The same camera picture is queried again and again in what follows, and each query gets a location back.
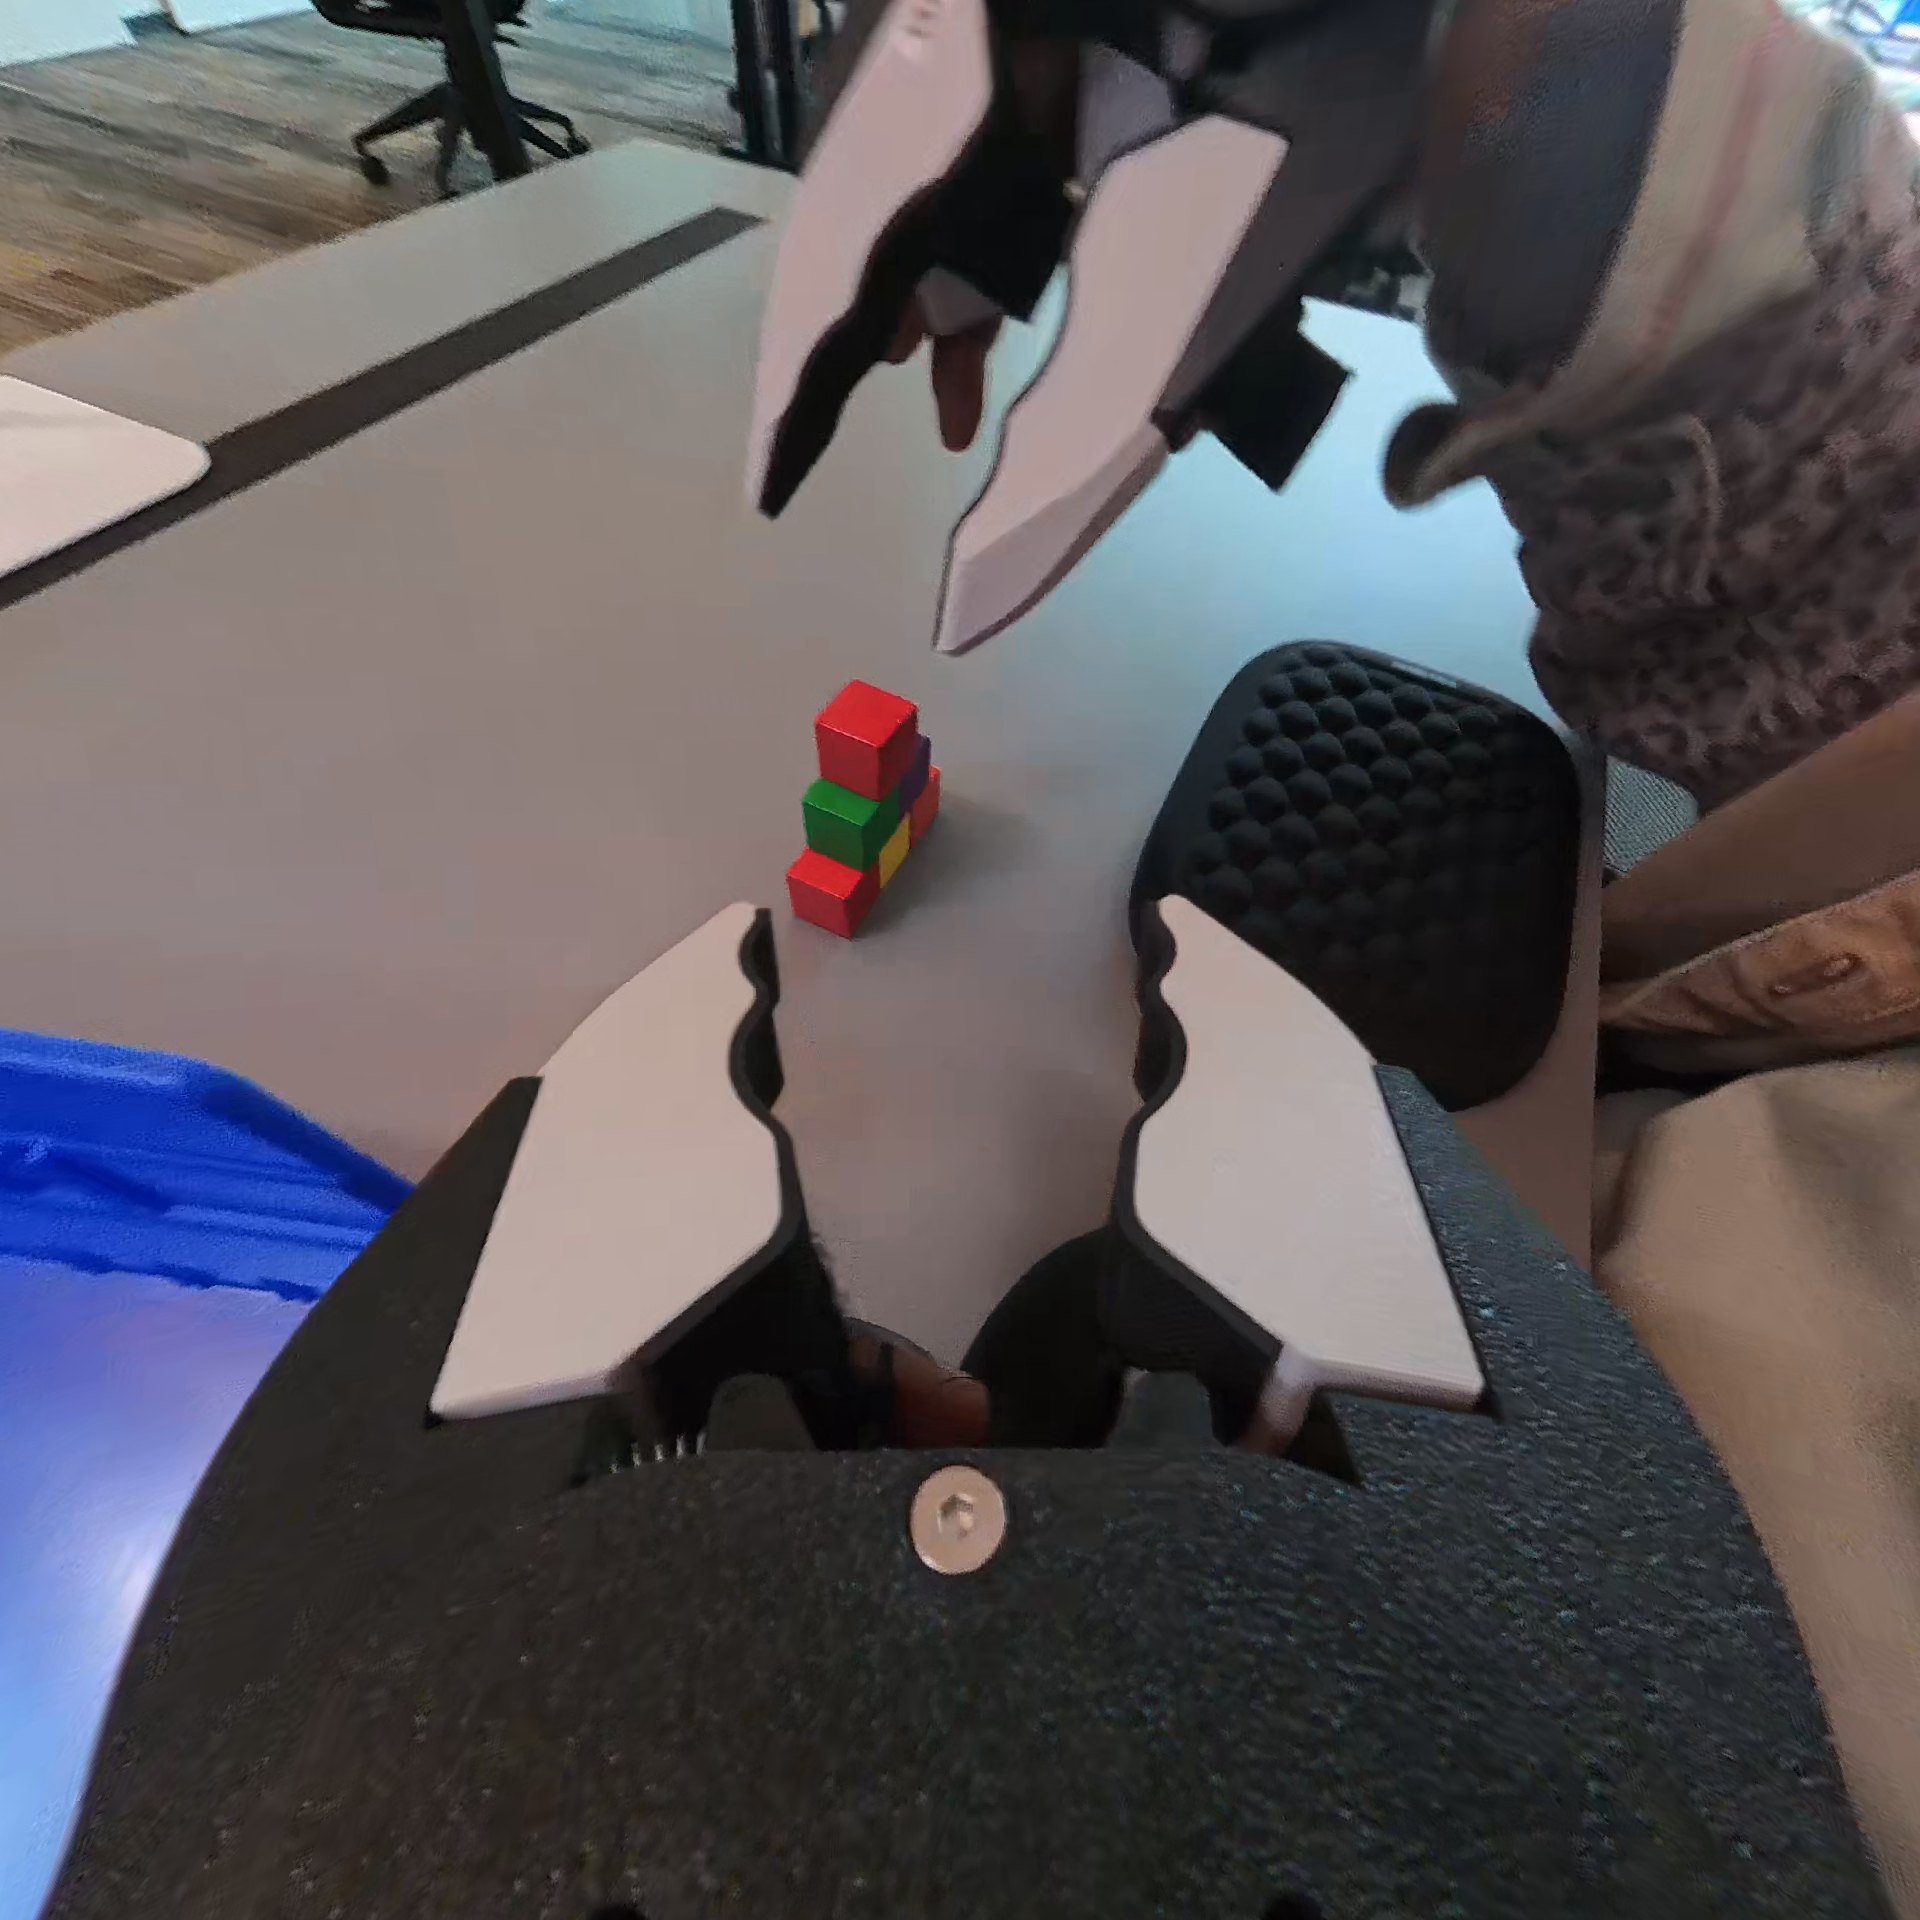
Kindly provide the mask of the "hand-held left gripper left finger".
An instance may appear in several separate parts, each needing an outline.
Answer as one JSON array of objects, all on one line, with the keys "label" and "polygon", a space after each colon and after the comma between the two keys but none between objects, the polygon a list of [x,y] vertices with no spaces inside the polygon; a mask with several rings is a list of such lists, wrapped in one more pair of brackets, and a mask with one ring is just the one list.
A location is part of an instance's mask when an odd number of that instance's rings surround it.
[{"label": "hand-held left gripper left finger", "polygon": [[779,1002],[771,912],[733,900],[548,1053],[431,1417],[596,1396],[804,1244]]}]

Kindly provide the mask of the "blue plastic bin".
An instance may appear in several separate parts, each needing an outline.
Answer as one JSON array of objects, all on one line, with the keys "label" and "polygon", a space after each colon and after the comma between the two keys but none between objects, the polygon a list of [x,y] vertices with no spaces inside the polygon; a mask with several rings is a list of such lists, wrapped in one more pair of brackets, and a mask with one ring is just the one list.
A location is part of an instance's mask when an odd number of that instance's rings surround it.
[{"label": "blue plastic bin", "polygon": [[4,1031],[4,1915],[234,1415],[410,1195],[238,1075]]}]

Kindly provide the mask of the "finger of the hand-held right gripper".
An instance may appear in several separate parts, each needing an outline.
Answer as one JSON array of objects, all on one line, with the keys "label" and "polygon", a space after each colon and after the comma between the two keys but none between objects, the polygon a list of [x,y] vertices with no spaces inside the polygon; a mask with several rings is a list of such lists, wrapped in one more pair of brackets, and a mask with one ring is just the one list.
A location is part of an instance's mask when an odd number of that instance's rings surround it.
[{"label": "finger of the hand-held right gripper", "polygon": [[749,502],[773,520],[888,359],[991,124],[985,2],[881,2],[786,201],[760,312]]},{"label": "finger of the hand-held right gripper", "polygon": [[1045,599],[1161,477],[1166,391],[1283,155],[1278,131],[1192,118],[1094,179],[1060,331],[947,542],[939,654],[969,654]]}]

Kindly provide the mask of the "beige trousers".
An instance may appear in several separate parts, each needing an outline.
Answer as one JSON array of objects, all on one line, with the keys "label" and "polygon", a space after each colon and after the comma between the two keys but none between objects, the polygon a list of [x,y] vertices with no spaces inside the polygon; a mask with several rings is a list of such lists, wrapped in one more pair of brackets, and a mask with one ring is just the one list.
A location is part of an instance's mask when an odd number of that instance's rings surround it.
[{"label": "beige trousers", "polygon": [[1597,1279],[1783,1579],[1917,1915],[1917,696],[1607,887]]}]

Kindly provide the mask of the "person's right forearm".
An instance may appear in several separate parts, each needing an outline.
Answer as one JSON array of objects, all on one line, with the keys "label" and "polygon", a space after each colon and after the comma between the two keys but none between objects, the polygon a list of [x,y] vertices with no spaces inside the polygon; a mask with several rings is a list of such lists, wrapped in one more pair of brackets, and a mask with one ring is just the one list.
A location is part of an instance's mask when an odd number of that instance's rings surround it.
[{"label": "person's right forearm", "polygon": [[1585,437],[1815,285],[1870,78],[1781,2],[1452,2],[1410,242],[1450,408],[1386,458],[1424,507]]}]

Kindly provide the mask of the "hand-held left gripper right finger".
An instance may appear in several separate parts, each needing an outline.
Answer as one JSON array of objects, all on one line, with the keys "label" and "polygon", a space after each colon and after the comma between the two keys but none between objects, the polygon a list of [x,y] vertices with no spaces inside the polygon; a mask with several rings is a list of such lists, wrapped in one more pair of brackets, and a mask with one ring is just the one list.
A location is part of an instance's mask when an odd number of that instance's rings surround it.
[{"label": "hand-held left gripper right finger", "polygon": [[1488,1379],[1375,1053],[1190,897],[1141,912],[1141,1111],[1113,1346],[1294,1445],[1321,1396],[1486,1415]]}]

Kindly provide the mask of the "green wooden cube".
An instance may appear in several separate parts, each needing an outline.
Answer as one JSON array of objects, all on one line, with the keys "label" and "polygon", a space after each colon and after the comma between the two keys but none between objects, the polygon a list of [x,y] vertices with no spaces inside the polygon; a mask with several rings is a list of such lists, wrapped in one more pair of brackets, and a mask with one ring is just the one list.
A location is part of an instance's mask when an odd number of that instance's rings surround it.
[{"label": "green wooden cube", "polygon": [[868,796],[835,779],[817,778],[804,790],[804,843],[811,853],[842,869],[880,869],[881,853],[895,839],[899,827],[899,788],[881,796]]}]

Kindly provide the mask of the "black table leg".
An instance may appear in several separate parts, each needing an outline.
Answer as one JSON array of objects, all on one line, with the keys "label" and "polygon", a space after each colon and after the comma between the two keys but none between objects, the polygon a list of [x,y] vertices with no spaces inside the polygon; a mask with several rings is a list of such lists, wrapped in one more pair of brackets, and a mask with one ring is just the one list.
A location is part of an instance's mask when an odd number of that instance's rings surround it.
[{"label": "black table leg", "polygon": [[730,2],[737,140],[730,155],[797,173],[811,81],[842,24],[842,2]]}]

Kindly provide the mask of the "black office chair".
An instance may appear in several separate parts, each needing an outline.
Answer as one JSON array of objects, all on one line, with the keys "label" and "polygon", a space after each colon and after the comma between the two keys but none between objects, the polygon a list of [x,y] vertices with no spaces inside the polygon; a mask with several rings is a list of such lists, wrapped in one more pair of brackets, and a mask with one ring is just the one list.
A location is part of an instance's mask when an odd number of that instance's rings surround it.
[{"label": "black office chair", "polygon": [[389,187],[389,167],[375,148],[403,131],[439,131],[439,196],[450,196],[450,168],[469,140],[494,179],[521,179],[533,168],[529,148],[542,155],[589,155],[590,143],[560,106],[524,102],[509,91],[497,58],[499,43],[524,24],[524,2],[315,2],[336,30],[387,39],[418,39],[442,49],[445,78],[403,102],[387,118],[353,131],[363,179]]}]

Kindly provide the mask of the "grey desk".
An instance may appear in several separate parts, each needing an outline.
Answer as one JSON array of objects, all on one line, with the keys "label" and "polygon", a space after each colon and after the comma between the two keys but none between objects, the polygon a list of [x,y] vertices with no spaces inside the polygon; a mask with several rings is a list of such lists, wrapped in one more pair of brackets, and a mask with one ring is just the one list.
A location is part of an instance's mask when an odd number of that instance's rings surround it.
[{"label": "grey desk", "polygon": [[[866,1322],[956,1361],[1094,1226],[1133,1114],[1128,897],[1229,680],[1342,640],[1539,714],[1486,485],[1398,512],[1441,395],[1409,322],[1314,305],[1353,370],[1288,493],[1180,452],[1077,571],[932,648],[947,458],[875,371],[767,522],[746,498],[792,184],[631,140],[13,351],[208,444],[710,204],[757,229],[4,609],[4,1025],[238,1072],[410,1174],[623,979],[771,906],[781,1115]],[[854,940],[804,925],[817,713],[922,708],[941,815]]]}]

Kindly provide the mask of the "white flat pad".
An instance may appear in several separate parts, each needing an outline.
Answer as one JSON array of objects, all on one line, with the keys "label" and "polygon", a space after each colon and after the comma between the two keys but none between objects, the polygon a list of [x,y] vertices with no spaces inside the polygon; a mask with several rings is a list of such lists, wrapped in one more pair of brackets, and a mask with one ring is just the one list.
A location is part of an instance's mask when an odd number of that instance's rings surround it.
[{"label": "white flat pad", "polygon": [[4,377],[4,578],[154,510],[214,465],[202,444]]}]

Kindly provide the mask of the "person's right hand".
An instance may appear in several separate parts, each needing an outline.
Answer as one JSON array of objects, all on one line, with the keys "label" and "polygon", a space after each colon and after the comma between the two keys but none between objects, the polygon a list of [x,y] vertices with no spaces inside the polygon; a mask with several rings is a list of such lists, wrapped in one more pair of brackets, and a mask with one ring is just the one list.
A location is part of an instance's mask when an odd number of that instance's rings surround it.
[{"label": "person's right hand", "polygon": [[967,451],[985,410],[985,370],[1004,331],[1004,311],[967,279],[928,273],[892,337],[888,361],[928,354],[932,401],[941,444]]}]

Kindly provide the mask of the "grey mesh chair seat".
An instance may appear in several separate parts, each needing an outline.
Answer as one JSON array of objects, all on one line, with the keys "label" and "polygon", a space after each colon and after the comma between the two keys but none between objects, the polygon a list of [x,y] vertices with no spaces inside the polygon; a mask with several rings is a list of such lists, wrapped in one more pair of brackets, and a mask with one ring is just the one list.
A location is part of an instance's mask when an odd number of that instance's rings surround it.
[{"label": "grey mesh chair seat", "polygon": [[1607,762],[1599,830],[1607,879],[1624,879],[1651,853],[1684,834],[1695,824],[1699,802],[1680,783],[1621,756]]}]

